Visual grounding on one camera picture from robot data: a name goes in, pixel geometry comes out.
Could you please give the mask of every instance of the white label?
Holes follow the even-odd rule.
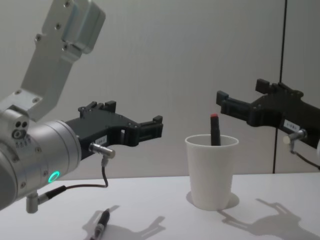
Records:
[[[103,144],[107,143],[107,136],[103,136],[103,137],[98,138],[97,140],[95,140],[95,143],[99,144],[99,145],[103,145]]]
[[[284,120],[283,126],[285,128],[287,128],[287,129],[290,129],[290,130],[294,131],[294,132],[297,132],[297,131],[300,130],[300,126],[299,125],[294,124],[293,122],[288,121],[288,120]]]

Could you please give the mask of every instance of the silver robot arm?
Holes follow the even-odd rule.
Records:
[[[38,210],[37,190],[73,171],[81,147],[61,121],[29,128],[57,104],[71,67],[90,53],[105,21],[91,0],[53,0],[20,89],[0,102],[0,210],[27,197]]]

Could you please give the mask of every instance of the marker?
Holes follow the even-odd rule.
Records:
[[[211,126],[211,146],[220,146],[220,129],[219,129],[219,117],[214,113],[210,115]]]
[[[107,209],[102,213],[100,220],[94,229],[94,234],[90,238],[90,240],[100,240],[101,239],[101,237],[107,227],[107,223],[108,223],[109,219],[110,219],[110,211],[109,211],[109,209]]]

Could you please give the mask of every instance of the green led ring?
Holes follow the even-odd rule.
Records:
[[[57,178],[60,176],[60,172],[59,171],[55,171],[54,173],[51,174],[51,176],[49,177],[48,182],[52,183],[55,180],[57,180]]]

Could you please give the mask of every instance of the cable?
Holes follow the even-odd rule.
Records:
[[[297,155],[301,160],[303,160],[307,164],[310,164],[311,166],[316,167],[320,171],[320,165],[317,165],[317,164],[313,163],[312,161],[309,161],[308,159],[306,159],[304,156],[302,156],[300,153],[298,153],[296,151],[291,151],[291,153]]]
[[[104,184],[105,185],[99,185],[99,184],[79,184],[79,185],[72,185],[72,186],[67,186],[66,189],[75,189],[75,188],[90,188],[90,187],[93,187],[93,188],[104,188],[106,189],[108,186],[109,186],[109,183],[108,183],[108,179],[107,179],[107,176],[106,176],[106,171],[105,171],[105,167],[103,166],[101,168],[101,172],[102,172],[102,177],[103,177],[103,180],[104,180]]]
[[[63,192],[65,192],[68,189],[75,189],[75,188],[104,188],[104,189],[106,189],[109,186],[109,183],[108,183],[108,179],[106,176],[105,165],[102,165],[102,167],[101,167],[102,177],[103,177],[105,185],[100,185],[100,184],[78,184],[78,185],[71,185],[71,186],[62,185],[60,187],[57,187],[51,191],[47,191],[46,193],[42,194],[38,199],[38,203],[39,204],[45,203],[46,201],[54,198],[55,196],[57,196],[59,194],[62,194]]]

